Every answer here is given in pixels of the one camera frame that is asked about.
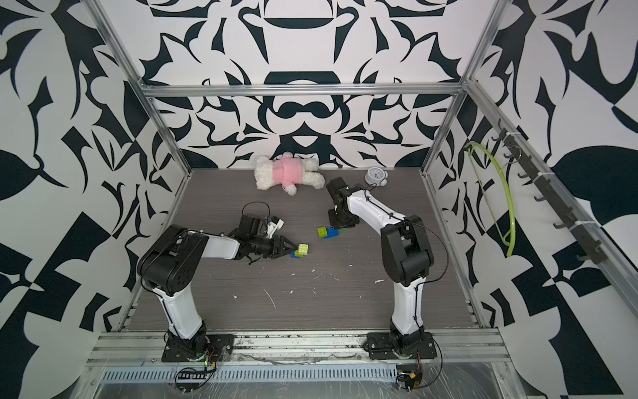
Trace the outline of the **blue long lego brick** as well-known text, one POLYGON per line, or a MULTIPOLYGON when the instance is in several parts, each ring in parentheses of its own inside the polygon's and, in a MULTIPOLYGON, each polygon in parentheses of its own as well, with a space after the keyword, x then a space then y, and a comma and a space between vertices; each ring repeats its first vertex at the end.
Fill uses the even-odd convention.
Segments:
POLYGON ((325 239, 332 238, 332 237, 337 237, 337 236, 339 236, 339 234, 340 234, 340 232, 339 232, 338 229, 329 228, 329 229, 327 229, 327 234, 325 236, 325 239))

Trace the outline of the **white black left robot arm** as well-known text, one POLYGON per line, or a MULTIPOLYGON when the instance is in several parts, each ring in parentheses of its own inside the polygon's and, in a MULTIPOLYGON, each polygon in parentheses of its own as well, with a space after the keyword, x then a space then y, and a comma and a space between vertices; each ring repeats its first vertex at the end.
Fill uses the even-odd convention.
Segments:
POLYGON ((172 338, 200 346, 205 335, 192 294, 192 281, 202 259, 279 259, 299 245, 278 233, 282 221, 253 214, 241 216, 228 234, 209 234, 173 224, 142 256, 137 265, 142 288, 159 298, 172 338))

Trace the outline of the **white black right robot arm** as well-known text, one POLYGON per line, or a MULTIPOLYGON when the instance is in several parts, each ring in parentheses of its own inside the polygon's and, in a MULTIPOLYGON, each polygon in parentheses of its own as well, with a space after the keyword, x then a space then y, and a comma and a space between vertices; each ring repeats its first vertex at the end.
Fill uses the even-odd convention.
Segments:
POLYGON ((380 236, 382 263, 394 284, 394 310, 390 337, 395 347, 409 347, 425 335, 423 291, 435 255, 429 230, 417 215, 399 213, 360 185, 347 185, 341 177, 329 181, 333 208, 328 211, 335 229, 368 224, 380 236))

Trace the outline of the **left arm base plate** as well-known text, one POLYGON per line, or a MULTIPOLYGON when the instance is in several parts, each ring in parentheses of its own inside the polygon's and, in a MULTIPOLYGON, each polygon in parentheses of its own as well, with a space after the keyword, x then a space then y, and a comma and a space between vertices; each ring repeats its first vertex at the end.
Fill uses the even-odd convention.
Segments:
POLYGON ((164 335, 162 362, 218 361, 234 350, 234 334, 196 334, 192 339, 182 339, 172 332, 164 335))

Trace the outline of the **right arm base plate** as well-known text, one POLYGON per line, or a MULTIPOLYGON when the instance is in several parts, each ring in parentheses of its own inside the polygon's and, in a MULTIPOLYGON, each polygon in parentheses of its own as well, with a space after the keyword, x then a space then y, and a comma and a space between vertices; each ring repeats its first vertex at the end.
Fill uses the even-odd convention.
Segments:
POLYGON ((397 332, 369 332, 362 349, 373 360, 414 359, 431 360, 438 357, 433 335, 417 331, 402 336, 397 332))

